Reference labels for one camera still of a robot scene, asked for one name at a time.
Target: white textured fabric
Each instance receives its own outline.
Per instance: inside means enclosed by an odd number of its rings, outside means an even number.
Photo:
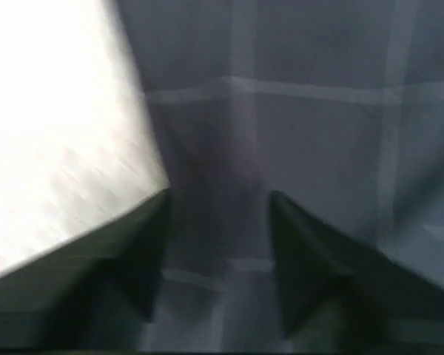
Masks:
[[[0,1],[0,274],[166,184],[105,4]]]

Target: checkered cloth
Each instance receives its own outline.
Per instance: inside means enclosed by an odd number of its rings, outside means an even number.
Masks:
[[[117,4],[185,221],[150,348],[290,351],[267,189],[444,286],[444,0]]]

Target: plaid fabric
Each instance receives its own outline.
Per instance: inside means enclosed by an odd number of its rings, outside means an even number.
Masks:
[[[267,189],[444,285],[444,0],[117,4],[183,206],[166,290],[206,290],[168,291],[151,349],[290,351],[263,330]]]

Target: white textured surface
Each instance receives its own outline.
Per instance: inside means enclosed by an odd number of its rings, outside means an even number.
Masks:
[[[166,183],[104,4],[0,1],[0,274]]]

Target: white surface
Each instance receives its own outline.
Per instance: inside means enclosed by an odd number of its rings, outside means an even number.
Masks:
[[[0,274],[165,185],[111,13],[0,1]]]

